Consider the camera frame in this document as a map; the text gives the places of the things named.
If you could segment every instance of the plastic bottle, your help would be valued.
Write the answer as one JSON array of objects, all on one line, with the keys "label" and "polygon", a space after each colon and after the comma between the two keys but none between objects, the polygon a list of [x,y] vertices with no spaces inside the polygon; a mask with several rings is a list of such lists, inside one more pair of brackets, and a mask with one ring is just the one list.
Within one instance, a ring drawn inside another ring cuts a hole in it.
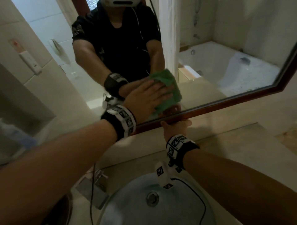
[{"label": "plastic bottle", "polygon": [[26,149],[31,149],[37,145],[37,141],[33,137],[14,125],[5,124],[2,119],[0,119],[0,132],[2,135],[19,143]]}]

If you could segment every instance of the white helmet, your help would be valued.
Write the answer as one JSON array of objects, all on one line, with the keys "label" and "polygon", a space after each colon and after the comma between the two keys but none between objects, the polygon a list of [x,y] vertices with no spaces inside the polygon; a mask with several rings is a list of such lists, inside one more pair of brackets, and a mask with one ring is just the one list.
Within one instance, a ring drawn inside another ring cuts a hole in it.
[{"label": "white helmet", "polygon": [[137,6],[141,0],[99,0],[102,4],[108,7],[135,7]]}]

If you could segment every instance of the black t-shirt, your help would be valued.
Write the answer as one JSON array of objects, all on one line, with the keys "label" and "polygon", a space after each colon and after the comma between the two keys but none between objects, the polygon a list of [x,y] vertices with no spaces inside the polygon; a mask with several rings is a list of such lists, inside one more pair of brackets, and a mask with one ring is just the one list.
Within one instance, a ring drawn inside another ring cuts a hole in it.
[{"label": "black t-shirt", "polygon": [[146,43],[153,39],[161,41],[157,19],[151,8],[142,3],[127,7],[122,27],[114,28],[98,2],[96,9],[77,18],[72,31],[74,41],[89,41],[105,66],[129,82],[149,76],[150,57]]}]

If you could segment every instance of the sink drain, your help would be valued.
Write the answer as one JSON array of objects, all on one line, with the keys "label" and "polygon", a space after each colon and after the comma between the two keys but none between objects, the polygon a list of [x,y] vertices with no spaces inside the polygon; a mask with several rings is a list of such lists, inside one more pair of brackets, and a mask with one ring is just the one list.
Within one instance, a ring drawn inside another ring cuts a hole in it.
[{"label": "sink drain", "polygon": [[146,203],[149,207],[155,207],[159,203],[159,195],[152,191],[146,196]]}]

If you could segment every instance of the forearm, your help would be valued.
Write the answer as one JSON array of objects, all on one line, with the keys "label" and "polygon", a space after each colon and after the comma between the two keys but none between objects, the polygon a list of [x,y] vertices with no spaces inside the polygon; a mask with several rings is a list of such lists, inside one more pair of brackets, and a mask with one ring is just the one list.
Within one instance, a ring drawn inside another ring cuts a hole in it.
[{"label": "forearm", "polygon": [[296,224],[297,193],[240,163],[201,150],[187,152],[186,171],[244,225]]},{"label": "forearm", "polygon": [[101,120],[38,146],[3,168],[0,223],[23,221],[54,206],[116,140],[113,126]]},{"label": "forearm", "polygon": [[75,59],[77,64],[80,65],[94,81],[104,86],[104,82],[111,71],[104,65],[94,51],[88,48],[76,50]]},{"label": "forearm", "polygon": [[165,69],[165,59],[162,50],[154,52],[151,56],[151,74]]}]

